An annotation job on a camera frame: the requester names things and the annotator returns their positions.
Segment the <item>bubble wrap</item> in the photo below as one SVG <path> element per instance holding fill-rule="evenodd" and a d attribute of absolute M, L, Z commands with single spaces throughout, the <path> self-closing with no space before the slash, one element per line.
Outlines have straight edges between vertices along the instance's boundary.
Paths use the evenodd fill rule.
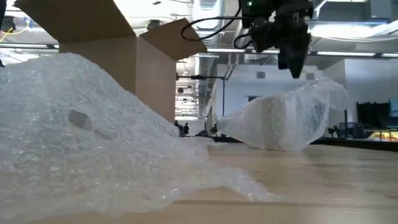
<path fill-rule="evenodd" d="M 74 54 L 0 68 L 0 223 L 170 205 L 225 186 L 274 195 L 246 171 L 209 160 L 208 141 L 178 130 L 104 70 Z"/>
<path fill-rule="evenodd" d="M 288 93 L 256 98 L 221 119 L 218 129 L 251 146 L 300 151 L 323 136 L 330 108 L 345 110 L 347 102 L 342 85 L 321 78 Z"/>

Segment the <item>cardboard box flap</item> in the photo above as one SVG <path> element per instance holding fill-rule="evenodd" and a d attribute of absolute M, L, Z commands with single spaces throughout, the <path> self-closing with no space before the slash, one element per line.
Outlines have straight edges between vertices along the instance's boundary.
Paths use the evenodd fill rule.
<path fill-rule="evenodd" d="M 179 19 L 149 30 L 140 37 L 176 61 L 197 53 L 207 52 L 207 48 L 202 41 L 192 42 L 182 38 L 181 30 L 188 24 L 187 19 Z M 199 38 L 192 27 L 186 29 L 184 34 L 189 38 Z"/>
<path fill-rule="evenodd" d="M 135 36 L 113 0 L 17 0 L 60 43 Z"/>

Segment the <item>air vent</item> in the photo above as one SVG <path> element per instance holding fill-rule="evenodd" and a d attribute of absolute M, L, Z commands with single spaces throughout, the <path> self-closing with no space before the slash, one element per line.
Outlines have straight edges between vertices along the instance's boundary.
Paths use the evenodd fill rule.
<path fill-rule="evenodd" d="M 307 74 L 305 75 L 305 79 L 306 79 L 306 80 L 315 80 L 315 73 L 312 73 L 312 72 L 307 73 Z"/>
<path fill-rule="evenodd" d="M 257 72 L 256 73 L 256 78 L 257 79 L 265 79 L 266 78 L 266 73 L 265 72 Z"/>

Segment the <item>wooden tabletop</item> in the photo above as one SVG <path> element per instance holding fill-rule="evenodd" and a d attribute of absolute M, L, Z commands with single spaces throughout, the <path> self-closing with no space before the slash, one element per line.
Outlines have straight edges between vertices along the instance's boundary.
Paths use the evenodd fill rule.
<path fill-rule="evenodd" d="M 120 218 L 81 214 L 32 223 L 398 223 L 398 153 L 316 145 L 281 152 L 243 144 L 226 144 L 209 153 L 221 164 L 249 170 L 286 200 L 249 202 L 227 189 L 208 189 L 156 212 Z"/>

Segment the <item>open cardboard box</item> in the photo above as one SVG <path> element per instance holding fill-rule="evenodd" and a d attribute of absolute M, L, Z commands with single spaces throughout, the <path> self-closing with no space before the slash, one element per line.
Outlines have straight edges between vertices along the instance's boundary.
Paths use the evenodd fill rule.
<path fill-rule="evenodd" d="M 136 36 L 113 0 L 17 0 L 15 6 L 60 42 L 60 53 L 80 54 L 106 70 L 152 110 L 174 121 L 177 60 L 206 52 L 184 40 L 186 19 Z M 198 38 L 189 28 L 185 35 Z"/>

